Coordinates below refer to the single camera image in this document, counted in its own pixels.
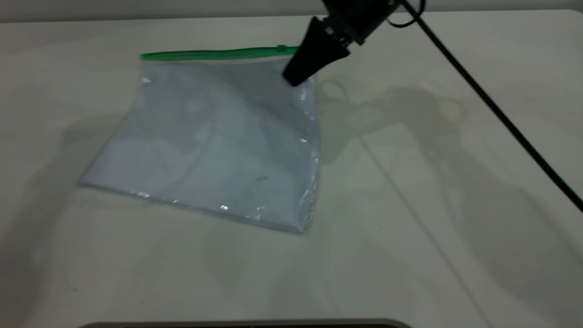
table surface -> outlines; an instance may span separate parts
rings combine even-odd
[[[425,18],[583,195],[583,16]],[[0,25],[0,326],[581,326],[583,215],[416,26],[382,27],[318,74],[321,187],[308,235],[77,185],[129,109],[140,53],[294,45],[307,23]]]

green zipper seal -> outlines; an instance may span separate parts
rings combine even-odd
[[[238,60],[293,55],[299,47],[277,46],[233,50],[167,51],[140,55],[142,61]]]

black wire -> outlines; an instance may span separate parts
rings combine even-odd
[[[454,55],[443,45],[440,39],[431,31],[429,26],[425,24],[425,21],[420,17],[421,11],[416,12],[415,8],[407,0],[398,0],[407,11],[413,16],[413,21],[419,24],[419,27],[427,34],[429,39],[436,45],[436,47],[441,51],[443,56],[454,66],[460,75],[466,80],[466,82],[474,89],[480,98],[485,102],[486,105],[492,110],[492,112],[498,117],[498,119],[506,126],[510,133],[516,138],[516,140],[521,144],[521,146],[526,150],[526,152],[535,160],[535,162],[540,166],[540,168],[548,175],[548,177],[559,187],[559,189],[573,202],[573,204],[583,212],[583,200],[571,189],[571,187],[555,172],[555,170],[547,163],[547,161],[539,154],[538,151],[531,145],[530,142],[522,135],[520,130],[510,121],[510,119],[502,112],[502,110],[496,105],[496,103],[488,96],[486,91],[474,80],[474,78],[466,71],[466,69],[455,59]]]
[[[396,27],[398,29],[402,29],[403,27],[407,27],[412,25],[413,23],[417,22],[417,19],[419,17],[421,17],[421,15],[423,14],[423,12],[425,12],[425,4],[426,4],[426,0],[420,0],[419,1],[419,10],[417,12],[415,12],[415,15],[413,13],[411,13],[411,16],[413,16],[413,19],[408,21],[405,24],[395,24],[392,21],[390,21],[389,19],[387,19],[387,22],[389,22],[389,24],[391,24],[391,26]]]

white wall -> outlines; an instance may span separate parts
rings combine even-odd
[[[428,3],[431,11],[583,9],[583,0],[428,0]],[[0,0],[0,22],[315,13],[324,13],[320,0]]]

ziplock bag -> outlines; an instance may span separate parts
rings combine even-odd
[[[129,114],[81,183],[302,233],[320,155],[312,80],[295,47],[144,54]]]

